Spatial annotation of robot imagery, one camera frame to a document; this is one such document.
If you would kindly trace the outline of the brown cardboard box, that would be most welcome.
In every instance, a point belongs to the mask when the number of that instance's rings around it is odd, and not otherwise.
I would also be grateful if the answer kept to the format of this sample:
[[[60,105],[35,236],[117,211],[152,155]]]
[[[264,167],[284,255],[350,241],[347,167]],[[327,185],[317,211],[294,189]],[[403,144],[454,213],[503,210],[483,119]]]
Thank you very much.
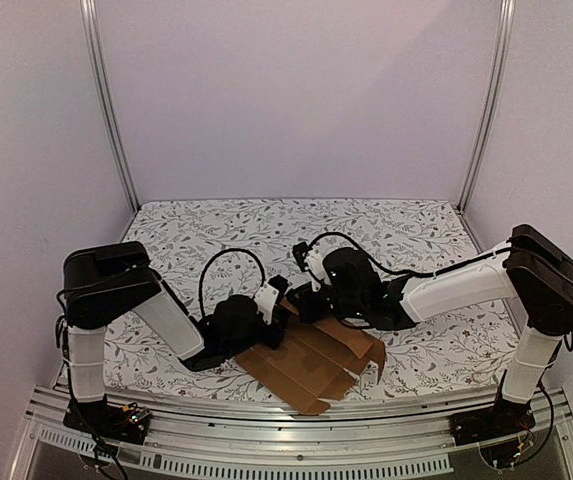
[[[386,363],[381,340],[330,316],[307,324],[287,300],[280,307],[288,315],[280,346],[273,350],[257,344],[235,361],[297,413],[326,412],[357,385],[371,364],[375,379],[381,379]]]

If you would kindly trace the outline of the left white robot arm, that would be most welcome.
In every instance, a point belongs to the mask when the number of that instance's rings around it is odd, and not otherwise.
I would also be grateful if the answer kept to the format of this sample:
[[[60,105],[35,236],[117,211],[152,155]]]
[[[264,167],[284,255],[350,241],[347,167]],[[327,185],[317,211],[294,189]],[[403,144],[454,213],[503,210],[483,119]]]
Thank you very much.
[[[132,312],[160,337],[192,372],[219,367],[262,344],[277,349],[287,317],[279,304],[289,288],[281,275],[260,278],[253,296],[232,294],[212,313],[190,315],[169,284],[150,265],[138,241],[75,251],[63,263],[62,305],[65,334],[60,344],[69,368],[77,419],[94,434],[114,426],[114,412],[103,403],[104,339],[108,326]]]

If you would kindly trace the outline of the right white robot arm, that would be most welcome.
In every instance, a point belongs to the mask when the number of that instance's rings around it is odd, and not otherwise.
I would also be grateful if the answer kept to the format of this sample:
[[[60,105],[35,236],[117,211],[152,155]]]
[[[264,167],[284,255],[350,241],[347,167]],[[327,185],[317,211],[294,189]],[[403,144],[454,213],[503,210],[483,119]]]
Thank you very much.
[[[392,270],[355,241],[328,253],[314,241],[292,248],[309,277],[290,300],[305,323],[326,315],[348,327],[399,331],[476,304],[516,300],[527,320],[483,427],[503,436],[518,424],[565,338],[573,335],[573,259],[528,224],[466,260],[431,272]]]

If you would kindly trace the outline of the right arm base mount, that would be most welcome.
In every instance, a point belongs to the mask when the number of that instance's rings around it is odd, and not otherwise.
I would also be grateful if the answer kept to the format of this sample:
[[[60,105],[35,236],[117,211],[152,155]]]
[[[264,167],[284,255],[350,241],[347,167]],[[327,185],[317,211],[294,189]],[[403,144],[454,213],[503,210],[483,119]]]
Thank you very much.
[[[497,396],[491,406],[455,413],[449,417],[450,434],[457,446],[517,434],[535,425],[530,402],[514,403],[501,396]]]

